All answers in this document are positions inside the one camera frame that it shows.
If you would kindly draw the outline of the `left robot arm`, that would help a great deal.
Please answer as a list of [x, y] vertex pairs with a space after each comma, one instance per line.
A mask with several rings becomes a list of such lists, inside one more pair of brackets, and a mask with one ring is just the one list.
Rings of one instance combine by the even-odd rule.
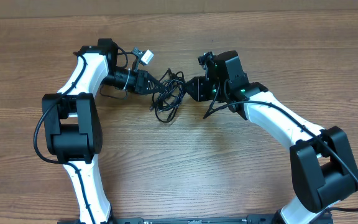
[[118, 56], [129, 53], [112, 39], [83, 46], [74, 53], [77, 66], [67, 83], [42, 98], [43, 115], [37, 127], [44, 127], [49, 153], [71, 179], [80, 208], [77, 223], [114, 223], [99, 171], [103, 134], [94, 100], [99, 88], [108, 85], [138, 95], [163, 89], [149, 72], [138, 68], [150, 63], [153, 52], [134, 48], [130, 53], [135, 57], [132, 66], [118, 66]]

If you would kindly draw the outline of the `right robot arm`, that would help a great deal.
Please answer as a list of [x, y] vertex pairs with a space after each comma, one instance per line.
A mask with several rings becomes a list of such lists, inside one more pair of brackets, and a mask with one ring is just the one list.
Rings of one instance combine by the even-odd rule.
[[309, 122], [251, 83], [235, 50], [198, 57], [205, 75], [186, 83], [195, 101], [210, 101], [204, 117], [229, 109], [264, 129], [290, 154], [295, 198], [261, 223], [333, 223], [332, 212], [358, 212], [358, 168], [347, 134]]

